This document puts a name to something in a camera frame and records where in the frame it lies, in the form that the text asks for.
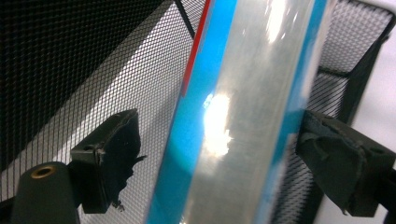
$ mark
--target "black mesh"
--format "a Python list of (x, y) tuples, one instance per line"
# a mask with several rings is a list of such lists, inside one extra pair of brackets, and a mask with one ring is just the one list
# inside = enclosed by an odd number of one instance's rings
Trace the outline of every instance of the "black mesh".
[[(381, 41), (393, 25), (394, 15), (385, 9), (338, 1), (307, 109), (350, 123)], [(313, 223), (323, 193), (294, 147), (285, 154), (271, 223)]]
[(348, 73), (382, 35), (393, 14), (380, 7), (355, 1), (339, 1), (323, 46), (320, 66)]
[(137, 108), (148, 158), (120, 195), (126, 211), (81, 220), (142, 223), (192, 44), (176, 6), (3, 1), (0, 8), (0, 201), (15, 195), (24, 171), (69, 162), (69, 150), (106, 118)]
[(204, 9), (205, 0), (181, 0), (181, 3), (186, 9), (192, 28), (195, 32), (197, 32), (199, 20), (201, 19), (201, 13)]

